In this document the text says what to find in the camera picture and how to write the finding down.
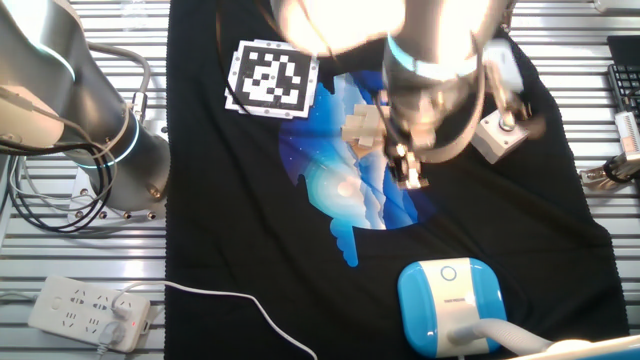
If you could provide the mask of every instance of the black t-shirt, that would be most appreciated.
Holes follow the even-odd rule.
[[[610,236],[589,213],[558,106],[515,44],[523,97],[546,117],[544,136],[496,165],[469,146],[425,167],[429,187],[400,192],[383,158],[355,161],[339,131],[327,136],[353,110],[339,102],[358,96],[340,78],[332,88],[333,76],[379,70],[383,43],[339,57],[340,66],[321,63],[325,85],[308,119],[249,117],[225,109],[232,54],[240,40],[281,39],[253,1],[221,7],[224,74],[216,1],[171,4],[169,280],[255,296],[321,359],[421,358],[405,339],[396,286],[404,267],[430,259],[487,263],[508,320],[542,337],[628,334]],[[468,119],[471,103],[447,120],[443,137]],[[495,110],[485,107],[485,115]],[[344,256],[353,249],[357,266]],[[166,325],[168,359],[309,358],[245,299],[168,290]]]

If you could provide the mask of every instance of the white power strip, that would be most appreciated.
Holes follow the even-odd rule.
[[[49,276],[38,295],[29,326],[75,340],[100,345],[98,337],[107,324],[117,321],[124,329],[124,339],[110,350],[131,352],[140,333],[148,330],[148,299],[124,293],[116,306],[129,310],[127,319],[116,317],[111,303],[120,292],[61,276]]]

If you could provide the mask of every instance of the wire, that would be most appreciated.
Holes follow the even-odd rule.
[[[31,179],[31,175],[29,174],[29,170],[27,168],[27,161],[26,161],[26,157],[22,158],[22,174],[24,175],[25,179],[27,180],[27,184],[29,185],[29,187],[31,188],[31,190],[33,191],[33,193],[29,193],[26,191],[23,191],[22,189],[20,189],[18,186],[16,186],[15,183],[15,170],[17,168],[17,162],[14,163],[13,168],[11,170],[11,176],[9,177],[9,185],[10,187],[17,191],[20,192],[21,194],[25,195],[25,196],[30,196],[30,197],[35,197],[38,200],[41,200],[43,203],[49,205],[50,207],[56,209],[56,210],[60,210],[60,211],[65,211],[65,212],[76,212],[76,211],[80,211],[80,210],[84,210],[88,207],[91,206],[91,203],[78,207],[78,208],[70,208],[70,207],[64,207],[64,206],[60,206],[60,205],[56,205],[48,200],[76,200],[76,199],[80,199],[80,198],[91,198],[92,201],[96,201],[96,200],[100,200],[102,198],[104,198],[104,196],[106,195],[107,191],[109,191],[111,189],[111,187],[113,187],[113,183],[115,181],[116,178],[116,173],[117,173],[117,166],[114,166],[114,172],[113,172],[113,179],[114,181],[112,181],[109,186],[107,186],[105,188],[105,190],[98,196],[93,197],[89,194],[85,194],[85,195],[76,195],[76,196],[71,196],[71,197],[63,197],[63,196],[50,196],[50,195],[44,195],[41,194],[40,191],[38,190],[38,188],[36,187],[36,185],[33,182],[33,179]]]
[[[121,56],[125,58],[129,58],[134,62],[137,62],[142,66],[142,84],[140,84],[141,93],[146,93],[149,88],[149,81],[151,80],[151,67],[149,66],[149,62],[147,59],[142,57],[140,54],[134,53],[133,51],[125,50],[122,48],[118,48],[115,46],[105,45],[105,44],[97,44],[90,41],[87,41],[87,45],[89,45],[89,50],[101,52],[103,54]]]
[[[130,105],[125,106],[124,124],[122,125],[122,128],[120,129],[120,132],[118,132],[116,137],[113,138],[113,140],[111,140],[107,144],[106,147],[102,147],[101,145],[98,145],[98,146],[102,147],[102,149],[101,149],[102,152],[100,152],[100,153],[98,153],[96,155],[93,155],[92,157],[104,156],[122,138],[122,136],[125,134],[125,132],[127,130],[127,126],[129,125],[129,118],[130,118],[129,110],[130,109],[131,109]],[[76,124],[76,123],[74,123],[72,121],[69,121],[69,120],[67,120],[65,118],[62,118],[62,117],[60,117],[60,116],[58,116],[58,115],[56,115],[54,113],[48,112],[48,111],[46,111],[46,110],[44,110],[44,109],[42,109],[40,107],[37,107],[35,105],[33,106],[33,111],[35,111],[35,112],[37,112],[37,113],[39,113],[41,115],[47,116],[47,117],[49,117],[49,118],[51,118],[53,120],[59,121],[59,122],[65,124],[65,125],[69,126],[70,128],[73,128],[74,130],[76,130],[78,132],[78,134],[80,136],[82,136],[82,138],[85,139],[86,142],[93,143],[93,140],[91,140],[91,137],[89,136],[89,134],[87,134],[87,132],[82,127],[80,127],[80,125],[78,125],[78,124]]]
[[[89,134],[87,134],[87,132],[84,129],[82,129],[79,125],[77,125],[77,124],[75,124],[75,123],[73,123],[73,122],[71,122],[71,121],[69,121],[67,119],[61,118],[61,117],[57,116],[56,114],[50,113],[50,112],[48,112],[48,111],[46,111],[44,109],[40,109],[40,108],[37,108],[37,107],[34,107],[34,109],[37,109],[36,111],[38,111],[38,113],[40,113],[42,115],[45,115],[45,116],[48,116],[48,117],[50,117],[50,118],[52,118],[54,120],[60,121],[63,124],[73,128],[74,130],[76,130],[80,134],[80,136],[82,136],[85,140],[87,140],[87,142],[92,142]],[[126,133],[126,130],[127,130],[127,127],[129,126],[129,121],[130,121],[130,118],[131,118],[130,109],[131,109],[131,105],[127,105],[126,108],[125,108],[124,123],[122,125],[122,128],[120,129],[120,131],[116,135],[116,137],[113,138],[113,140],[111,140],[109,142],[109,144],[107,144],[107,146],[104,147],[100,153],[92,156],[92,157],[101,157],[101,156],[104,156],[104,155],[109,155],[109,157],[111,157],[111,164],[113,166],[113,181],[111,181],[108,184],[107,188],[104,189],[104,191],[100,192],[100,194],[98,196],[96,196],[95,198],[92,198],[92,200],[94,200],[94,201],[96,199],[104,198],[104,196],[107,193],[107,191],[111,190],[111,188],[113,187],[115,179],[118,176],[118,165],[117,165],[117,163],[115,161],[115,158],[114,158],[114,156],[113,156],[113,154],[111,153],[110,150],[113,148],[113,146],[115,146],[115,144],[117,144],[122,139],[122,137]],[[17,191],[19,191],[19,192],[21,192],[22,194],[25,194],[25,195],[31,195],[31,196],[37,197],[40,200],[42,200],[44,203],[46,203],[47,205],[49,205],[49,206],[51,206],[51,207],[53,207],[55,209],[62,210],[62,211],[70,211],[70,212],[71,211],[80,211],[80,210],[86,209],[87,207],[91,206],[91,203],[89,203],[86,206],[83,206],[83,207],[80,207],[80,208],[65,209],[63,207],[59,207],[58,205],[52,204],[51,202],[47,201],[46,200],[47,198],[48,199],[59,199],[59,198],[40,194],[38,189],[35,187],[35,184],[31,180],[31,177],[29,176],[29,172],[26,169],[26,162],[24,164],[25,164],[25,167],[24,167],[23,171],[25,173],[25,177],[27,178],[29,186],[31,187],[31,190],[33,190],[34,193],[33,194],[29,194],[29,193],[26,193],[26,192],[18,189],[16,184],[13,182],[13,177],[12,177],[10,179],[11,185]],[[71,198],[68,198],[68,199],[69,200],[74,200],[74,199],[85,197],[85,196],[91,197],[90,195],[79,195],[79,196],[74,196],[74,197],[71,197]]]
[[[124,289],[122,289],[120,291],[120,293],[113,298],[113,301],[111,302],[111,310],[114,311],[116,313],[116,315],[117,315],[118,314],[118,310],[117,310],[118,308],[116,307],[116,300],[118,300],[118,298],[120,298],[120,296],[122,296],[122,294],[126,293],[127,291],[129,291],[129,290],[131,290],[131,289],[133,289],[135,287],[143,286],[143,285],[166,285],[166,286],[170,286],[170,287],[173,287],[173,288],[176,288],[176,289],[179,289],[179,290],[182,290],[182,291],[194,293],[194,294],[214,295],[214,296],[233,296],[233,297],[240,297],[240,298],[244,298],[244,299],[249,299],[249,300],[253,301],[256,304],[256,306],[258,307],[258,310],[260,310],[260,312],[262,313],[262,316],[265,318],[265,320],[271,326],[271,328],[273,328],[273,330],[275,330],[280,336],[282,336],[285,340],[289,341],[291,344],[293,344],[293,345],[297,346],[298,348],[300,348],[301,350],[307,352],[309,355],[311,355],[311,357],[313,357],[314,360],[318,360],[318,356],[316,355],[316,353],[313,352],[313,350],[309,349],[307,346],[305,346],[304,344],[300,343],[296,339],[292,338],[291,336],[289,336],[289,334],[285,333],[282,329],[280,329],[273,322],[273,320],[271,320],[271,318],[269,317],[267,312],[264,310],[262,305],[260,305],[260,302],[258,301],[258,299],[256,299],[255,297],[253,297],[251,295],[247,295],[247,294],[226,292],[226,291],[212,291],[212,290],[194,289],[194,288],[190,288],[190,287],[183,286],[183,285],[180,285],[180,284],[176,284],[176,283],[171,282],[171,281],[140,281],[140,282],[133,283],[133,284],[125,287]]]
[[[59,153],[59,152],[65,152],[65,151],[71,151],[71,150],[77,150],[77,149],[82,149],[85,151],[88,151],[89,153],[95,152],[98,153],[99,151],[103,150],[102,147],[100,147],[98,144],[95,143],[79,143],[79,144],[69,144],[69,145],[59,145],[59,146],[53,146],[51,148],[37,148],[37,147],[33,147],[33,146],[27,146],[27,145],[23,145],[23,144],[17,144],[14,143],[12,141],[8,141],[5,139],[0,139],[0,145],[5,147],[3,149],[0,149],[0,153],[5,153],[5,154],[9,154],[9,155],[19,155],[19,156],[26,156],[26,155],[48,155],[48,154],[54,154],[54,153]],[[107,183],[112,183],[113,178],[111,176],[111,170],[109,168],[109,164],[107,163],[107,159],[105,157],[95,157],[94,162],[96,163],[97,169],[98,169],[98,173],[99,173],[99,180],[100,180],[100,184],[99,184],[99,193],[102,193],[104,191],[105,188],[105,175],[107,178]],[[11,166],[14,166],[14,162],[18,161],[17,158],[12,159],[12,164]],[[14,179],[17,180],[18,174],[14,174]],[[74,233],[74,232],[78,232],[84,228],[86,228],[87,226],[89,226],[89,224],[91,224],[91,222],[93,222],[93,220],[95,220],[95,218],[98,216],[98,214],[102,211],[102,209],[104,208],[106,202],[109,199],[109,196],[111,195],[111,191],[110,189],[106,192],[104,200],[102,202],[102,204],[100,204],[99,209],[93,214],[93,216],[90,217],[91,212],[93,210],[95,210],[96,206],[98,206],[99,201],[93,201],[92,205],[89,209],[89,211],[87,212],[87,214],[84,214],[83,216],[81,216],[78,220],[67,224],[67,225],[63,225],[63,226],[49,226],[46,223],[44,223],[42,220],[40,220],[40,218],[35,215],[33,213],[33,211],[31,211],[29,204],[25,201],[24,197],[22,196],[22,194],[20,192],[16,192],[16,194],[13,194],[13,191],[9,191],[9,197],[11,199],[11,202],[14,206],[14,208],[16,209],[16,211],[20,214],[20,216],[27,221],[28,223],[30,223],[31,225],[38,227],[40,229],[46,230],[46,231],[52,231],[52,232],[56,232],[56,233],[62,233],[62,234],[69,234],[69,233]],[[22,209],[20,208],[20,206],[18,205],[18,201],[16,200],[16,197],[18,198],[18,200],[20,200],[20,203],[22,204],[22,206],[24,207],[24,210],[27,211],[27,213],[30,216],[27,216],[27,214],[25,214]],[[87,218],[89,218],[88,222],[78,226],[77,228],[74,228],[72,230],[65,230],[67,228],[76,226],[78,224],[80,224],[82,221],[86,220]]]
[[[0,293],[0,299],[3,298],[3,297],[7,297],[7,296],[21,297],[21,298],[28,299],[28,300],[31,300],[31,301],[36,301],[38,299],[38,295],[27,295],[25,293],[16,292],[16,291],[9,291],[9,292]]]

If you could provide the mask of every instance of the graphic print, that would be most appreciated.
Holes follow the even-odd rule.
[[[251,113],[292,119],[307,117],[315,95],[318,61],[282,42],[241,41],[229,84]],[[240,110],[227,91],[227,109]]]
[[[333,218],[331,233],[337,246],[347,264],[356,266],[354,227],[387,230],[412,225],[424,221],[433,207],[421,192],[409,196],[398,189],[381,150],[361,159],[355,156],[342,140],[340,127],[354,105],[366,103],[367,92],[349,75],[335,78],[335,90],[331,95],[319,85],[308,119],[282,124],[280,155],[291,181],[297,184],[304,176],[309,202]]]

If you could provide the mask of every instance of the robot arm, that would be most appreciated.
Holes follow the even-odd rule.
[[[398,186],[410,189],[428,184],[423,164],[448,161],[471,142],[481,120],[485,77],[500,111],[501,136],[520,130],[517,123],[528,118],[525,106],[506,86],[501,66],[482,57],[498,25],[509,22],[514,3],[272,0],[283,35],[307,53],[333,55],[386,37],[382,72],[390,116],[382,117],[384,153]],[[361,10],[340,10],[346,7]],[[476,106],[467,127],[451,143],[435,148],[438,127],[471,93]],[[526,131],[516,132],[526,137]]]
[[[136,121],[143,98],[134,99],[138,106],[132,110],[102,74],[66,0],[0,0],[0,47],[0,136],[39,147],[86,142],[74,129],[29,108],[67,119],[113,155],[118,176],[109,207],[162,207],[168,144]],[[16,99],[25,106],[17,106]],[[93,160],[66,155],[89,175],[95,190],[99,172]]]

